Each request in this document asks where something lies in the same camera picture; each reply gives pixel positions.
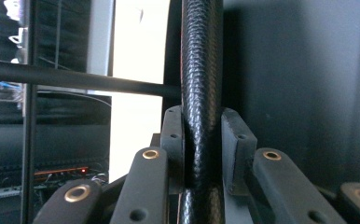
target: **black metal bar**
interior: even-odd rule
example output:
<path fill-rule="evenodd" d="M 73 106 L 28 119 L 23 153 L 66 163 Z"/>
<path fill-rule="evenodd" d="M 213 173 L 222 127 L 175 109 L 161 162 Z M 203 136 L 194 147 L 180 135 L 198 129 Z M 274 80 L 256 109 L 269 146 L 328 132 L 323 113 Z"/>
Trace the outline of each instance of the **black metal bar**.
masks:
<path fill-rule="evenodd" d="M 26 84 L 23 118 L 21 223 L 32 223 L 35 173 L 36 86 Z"/>
<path fill-rule="evenodd" d="M 136 153 L 111 218 L 113 223 L 167 223 L 168 158 L 147 147 Z"/>
<path fill-rule="evenodd" d="M 275 214 L 275 223 L 346 223 L 283 152 L 259 149 L 253 170 Z"/>
<path fill-rule="evenodd" d="M 55 43 L 55 68 L 58 69 L 59 65 L 59 47 L 61 44 L 61 19 L 62 19 L 62 0 L 58 2 L 58 15 L 57 15 L 57 34 Z"/>
<path fill-rule="evenodd" d="M 34 224 L 100 223 L 94 211 L 101 197 L 99 184 L 88 179 L 69 181 L 44 204 Z"/>
<path fill-rule="evenodd" d="M 119 91 L 180 98 L 180 88 L 155 83 L 104 77 L 53 68 L 0 62 L 0 81 L 12 81 L 96 91 Z"/>

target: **dark gray panel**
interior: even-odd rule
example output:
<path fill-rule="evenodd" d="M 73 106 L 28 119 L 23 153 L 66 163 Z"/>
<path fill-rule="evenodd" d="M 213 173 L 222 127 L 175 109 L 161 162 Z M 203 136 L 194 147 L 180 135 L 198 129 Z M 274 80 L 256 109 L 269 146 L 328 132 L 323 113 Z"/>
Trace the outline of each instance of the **dark gray panel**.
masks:
<path fill-rule="evenodd" d="M 223 106 L 314 184 L 360 181 L 360 1 L 225 6 Z"/>

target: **cable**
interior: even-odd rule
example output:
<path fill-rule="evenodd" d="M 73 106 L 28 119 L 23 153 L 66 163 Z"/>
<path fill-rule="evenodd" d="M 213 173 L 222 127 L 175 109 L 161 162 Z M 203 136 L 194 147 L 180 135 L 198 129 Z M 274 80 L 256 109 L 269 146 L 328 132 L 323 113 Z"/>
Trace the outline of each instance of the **cable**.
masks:
<path fill-rule="evenodd" d="M 59 93 L 59 94 L 63 94 L 63 95 L 72 95 L 72 96 L 84 97 L 84 98 L 88 98 L 88 99 L 91 99 L 91 100 L 101 102 L 101 103 L 103 103 L 105 105 L 108 105 L 111 108 L 111 105 L 108 102 L 106 102 L 104 100 L 101 100 L 101 99 L 98 99 L 98 98 L 95 98 L 95 97 L 92 97 L 92 96 L 84 95 L 84 94 L 65 92 L 65 91 L 38 91 L 37 93 L 53 93 L 53 94 Z"/>
<path fill-rule="evenodd" d="M 3 82 L 3 81 L 0 82 L 0 86 L 2 86 L 2 87 L 9 87 L 9 88 L 13 88 L 13 89 L 16 89 L 16 90 L 20 90 L 20 89 L 21 89 L 21 87 L 19 87 L 19 86 L 14 86 L 14 85 L 8 84 L 8 83 Z"/>

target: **hole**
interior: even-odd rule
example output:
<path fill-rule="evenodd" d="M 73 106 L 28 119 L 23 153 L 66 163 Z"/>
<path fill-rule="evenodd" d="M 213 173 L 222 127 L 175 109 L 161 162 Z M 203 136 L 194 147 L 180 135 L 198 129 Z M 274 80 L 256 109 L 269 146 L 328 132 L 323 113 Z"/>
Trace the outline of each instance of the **hole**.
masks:
<path fill-rule="evenodd" d="M 315 223 L 326 224 L 324 215 L 319 212 L 310 211 L 308 216 Z"/>
<path fill-rule="evenodd" d="M 281 155 L 274 151 L 265 151 L 263 155 L 265 158 L 271 161 L 279 161 L 282 159 Z"/>
<path fill-rule="evenodd" d="M 143 221 L 147 217 L 147 212 L 143 209 L 136 209 L 131 211 L 130 219 L 132 221 Z"/>
<path fill-rule="evenodd" d="M 143 153 L 143 157 L 148 160 L 156 159 L 158 156 L 159 153 L 157 152 L 157 150 L 148 150 Z"/>
<path fill-rule="evenodd" d="M 81 196 L 84 192 L 85 192 L 84 189 L 75 189 L 75 190 L 72 191 L 72 196 L 73 196 L 73 197 L 79 197 L 79 196 Z"/>

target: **black cable sleeve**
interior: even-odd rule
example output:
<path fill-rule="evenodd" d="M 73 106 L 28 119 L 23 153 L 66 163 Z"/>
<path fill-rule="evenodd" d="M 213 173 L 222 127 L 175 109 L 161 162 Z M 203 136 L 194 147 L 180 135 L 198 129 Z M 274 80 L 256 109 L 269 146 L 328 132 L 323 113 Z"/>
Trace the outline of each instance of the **black cable sleeve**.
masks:
<path fill-rule="evenodd" d="M 179 223 L 224 223 L 221 172 L 222 0 L 184 0 L 182 99 L 186 189 Z"/>

